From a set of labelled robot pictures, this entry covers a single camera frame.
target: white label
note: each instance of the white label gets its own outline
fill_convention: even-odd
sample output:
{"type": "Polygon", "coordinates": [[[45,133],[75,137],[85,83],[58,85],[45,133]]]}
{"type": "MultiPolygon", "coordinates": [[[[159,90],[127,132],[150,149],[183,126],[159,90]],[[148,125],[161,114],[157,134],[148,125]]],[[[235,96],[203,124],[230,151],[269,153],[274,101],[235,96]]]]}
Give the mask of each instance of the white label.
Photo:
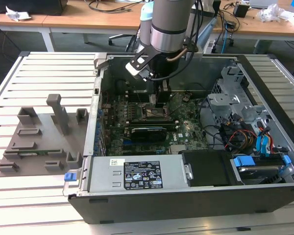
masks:
{"type": "Polygon", "coordinates": [[[151,181],[150,182],[151,185],[160,185],[162,184],[161,180],[157,180],[157,181],[151,181]]]}
{"type": "Polygon", "coordinates": [[[125,159],[110,159],[110,165],[124,165],[125,159]]]}

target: slotted metal table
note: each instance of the slotted metal table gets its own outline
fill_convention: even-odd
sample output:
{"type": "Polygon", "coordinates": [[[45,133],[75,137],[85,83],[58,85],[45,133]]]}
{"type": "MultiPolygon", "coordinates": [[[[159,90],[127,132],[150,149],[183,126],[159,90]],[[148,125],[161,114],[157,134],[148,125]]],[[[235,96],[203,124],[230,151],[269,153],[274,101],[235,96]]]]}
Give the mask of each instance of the slotted metal table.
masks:
{"type": "MultiPolygon", "coordinates": [[[[0,160],[19,122],[21,106],[50,113],[46,98],[57,93],[67,112],[89,109],[94,56],[32,52],[17,59],[0,86],[0,160]]],[[[294,122],[294,78],[276,59],[247,58],[294,122]]],[[[256,92],[250,91],[260,103],[256,92]]],[[[88,225],[62,195],[63,184],[63,175],[0,178],[0,234],[294,234],[294,202],[273,213],[88,225]]],[[[142,202],[142,208],[149,206],[142,202]]]]}

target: motherboard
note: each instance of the motherboard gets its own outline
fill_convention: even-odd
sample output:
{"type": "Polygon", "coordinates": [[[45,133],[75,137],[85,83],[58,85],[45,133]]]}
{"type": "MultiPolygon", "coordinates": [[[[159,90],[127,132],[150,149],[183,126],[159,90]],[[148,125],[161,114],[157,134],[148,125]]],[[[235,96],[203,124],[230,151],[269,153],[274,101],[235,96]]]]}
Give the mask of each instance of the motherboard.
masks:
{"type": "Polygon", "coordinates": [[[202,99],[174,93],[165,105],[156,107],[139,94],[135,98],[103,96],[107,156],[177,154],[208,148],[197,118],[202,99]]]}

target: desk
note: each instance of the desk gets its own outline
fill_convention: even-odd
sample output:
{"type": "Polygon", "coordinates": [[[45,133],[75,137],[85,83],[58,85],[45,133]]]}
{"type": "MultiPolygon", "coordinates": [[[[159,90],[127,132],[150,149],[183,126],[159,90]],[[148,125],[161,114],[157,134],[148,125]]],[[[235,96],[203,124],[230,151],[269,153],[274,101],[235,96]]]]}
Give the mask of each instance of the desk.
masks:
{"type": "MultiPolygon", "coordinates": [[[[128,3],[102,1],[100,9],[113,9],[128,3]]],[[[48,51],[54,51],[52,33],[135,34],[140,24],[143,4],[131,7],[132,11],[120,14],[106,14],[91,10],[84,0],[69,0],[61,16],[31,15],[28,21],[15,22],[0,14],[0,28],[4,31],[40,32],[48,51]]]]}
{"type": "MultiPolygon", "coordinates": [[[[235,0],[223,0],[220,9],[230,2],[235,0]]],[[[279,6],[285,10],[293,11],[291,7],[292,0],[279,0],[279,6]]],[[[233,13],[233,7],[227,11],[233,13]]],[[[261,22],[256,18],[259,9],[250,9],[245,18],[238,18],[240,20],[240,29],[235,32],[232,38],[240,39],[258,39],[258,40],[283,40],[294,41],[294,26],[289,22],[280,20],[280,22],[261,22]]],[[[225,13],[225,19],[237,22],[235,18],[225,13]]],[[[218,33],[221,32],[221,20],[218,17],[218,23],[213,31],[213,37],[216,38],[218,33]]]]}
{"type": "MultiPolygon", "coordinates": [[[[234,0],[222,0],[221,9],[224,5],[234,0]]],[[[279,0],[280,6],[288,10],[291,8],[291,0],[279,0]]],[[[103,1],[101,9],[112,9],[124,6],[127,3],[103,1]]],[[[139,26],[139,16],[142,4],[133,6],[132,12],[122,14],[106,14],[91,10],[83,0],[69,0],[62,16],[32,15],[28,21],[15,22],[5,14],[0,14],[0,28],[4,31],[29,31],[40,32],[44,38],[48,51],[54,51],[53,32],[82,33],[84,42],[87,42],[88,33],[102,34],[135,34],[139,26]]],[[[278,22],[262,23],[254,19],[259,10],[251,9],[245,18],[239,18],[240,29],[233,34],[233,38],[259,39],[259,40],[286,40],[294,41],[294,27],[281,20],[278,22]]],[[[212,37],[216,38],[221,31],[221,21],[213,30],[212,37]]]]}

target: warning label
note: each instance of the warning label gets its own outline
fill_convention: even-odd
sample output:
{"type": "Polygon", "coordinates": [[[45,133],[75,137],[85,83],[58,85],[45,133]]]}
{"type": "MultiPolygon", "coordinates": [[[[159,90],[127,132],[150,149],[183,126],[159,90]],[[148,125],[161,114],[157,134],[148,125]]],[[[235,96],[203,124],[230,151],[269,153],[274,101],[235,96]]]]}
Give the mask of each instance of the warning label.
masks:
{"type": "Polygon", "coordinates": [[[124,188],[126,190],[163,188],[160,162],[124,163],[124,188]]]}

